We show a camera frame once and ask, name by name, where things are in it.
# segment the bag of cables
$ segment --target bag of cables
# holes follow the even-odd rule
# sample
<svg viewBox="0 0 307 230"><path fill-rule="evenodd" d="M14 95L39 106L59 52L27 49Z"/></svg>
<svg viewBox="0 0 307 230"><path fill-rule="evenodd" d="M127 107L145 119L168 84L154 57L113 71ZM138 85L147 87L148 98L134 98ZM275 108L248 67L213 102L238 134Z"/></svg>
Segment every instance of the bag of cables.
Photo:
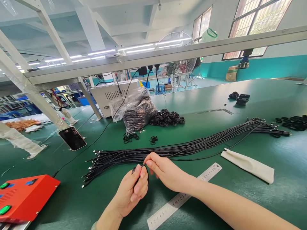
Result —
<svg viewBox="0 0 307 230"><path fill-rule="evenodd" d="M123 119L126 126L126 132L136 132L141 130L150 121L158 110L150 99L150 94L147 88L140 87L129 90L129 96L119 108L123 98L117 98L109 103L113 121L117 122Z"/></svg>

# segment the smartphone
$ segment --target smartphone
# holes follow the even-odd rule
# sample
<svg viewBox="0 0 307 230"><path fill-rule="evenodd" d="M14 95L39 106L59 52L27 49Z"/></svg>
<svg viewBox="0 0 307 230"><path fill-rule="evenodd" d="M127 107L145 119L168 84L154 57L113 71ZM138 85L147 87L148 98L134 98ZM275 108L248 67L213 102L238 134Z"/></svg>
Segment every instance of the smartphone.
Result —
<svg viewBox="0 0 307 230"><path fill-rule="evenodd" d="M60 130L58 134L71 148L72 151L81 149L86 145L86 142L84 141L83 137L73 126Z"/></svg>

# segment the ventilation grille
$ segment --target ventilation grille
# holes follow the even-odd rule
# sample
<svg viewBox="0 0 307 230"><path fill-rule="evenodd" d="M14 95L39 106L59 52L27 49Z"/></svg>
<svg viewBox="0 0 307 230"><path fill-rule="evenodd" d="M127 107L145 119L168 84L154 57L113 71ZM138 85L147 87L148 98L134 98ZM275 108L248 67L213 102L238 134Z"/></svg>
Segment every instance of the ventilation grille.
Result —
<svg viewBox="0 0 307 230"><path fill-rule="evenodd" d="M126 89L122 90L122 93L123 93L124 95L126 95L126 92L127 92ZM108 99L108 101L110 101L110 100L112 100L112 99L115 99L115 98L117 98L117 97L120 97L120 96L121 96L121 93L120 93L119 91L114 91L114 92L105 93L105 95L106 95L106 98Z"/></svg>
<svg viewBox="0 0 307 230"><path fill-rule="evenodd" d="M5 201L8 201L9 199L11 199L15 193L16 193L17 189L12 189L11 191L7 192L1 199L0 199L0 203L3 203Z"/></svg>

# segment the fingernail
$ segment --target fingernail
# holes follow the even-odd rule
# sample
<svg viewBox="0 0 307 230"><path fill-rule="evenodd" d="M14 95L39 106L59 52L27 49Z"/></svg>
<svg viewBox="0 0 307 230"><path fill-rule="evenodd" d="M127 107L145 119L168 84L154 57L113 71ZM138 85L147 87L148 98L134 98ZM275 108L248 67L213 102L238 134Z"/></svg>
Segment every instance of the fingernail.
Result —
<svg viewBox="0 0 307 230"><path fill-rule="evenodd" d="M143 179L145 176L145 172L144 171L141 171L141 178Z"/></svg>
<svg viewBox="0 0 307 230"><path fill-rule="evenodd" d="M137 173L139 173L140 171L141 171L141 166L140 166L140 164L138 164L137 165L137 167L135 168L135 171L137 172Z"/></svg>
<svg viewBox="0 0 307 230"><path fill-rule="evenodd" d="M135 193L133 193L132 196L131 196L130 201L133 202L137 197L138 196Z"/></svg>

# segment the hand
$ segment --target hand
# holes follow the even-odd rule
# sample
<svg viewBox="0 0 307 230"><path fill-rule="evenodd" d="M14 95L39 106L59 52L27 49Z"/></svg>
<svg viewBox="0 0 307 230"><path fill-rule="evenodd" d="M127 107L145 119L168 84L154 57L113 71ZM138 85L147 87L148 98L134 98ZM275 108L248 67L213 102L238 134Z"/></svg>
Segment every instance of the hand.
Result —
<svg viewBox="0 0 307 230"><path fill-rule="evenodd" d="M118 190L110 202L122 217L127 216L148 191L148 173L146 167L138 164L134 173L130 170L122 179Z"/></svg>
<svg viewBox="0 0 307 230"><path fill-rule="evenodd" d="M195 177L182 171L170 159L160 157L155 152L151 152L144 160L144 164L150 168L150 174L155 172L156 177L162 183L175 192L187 193L188 188Z"/></svg>

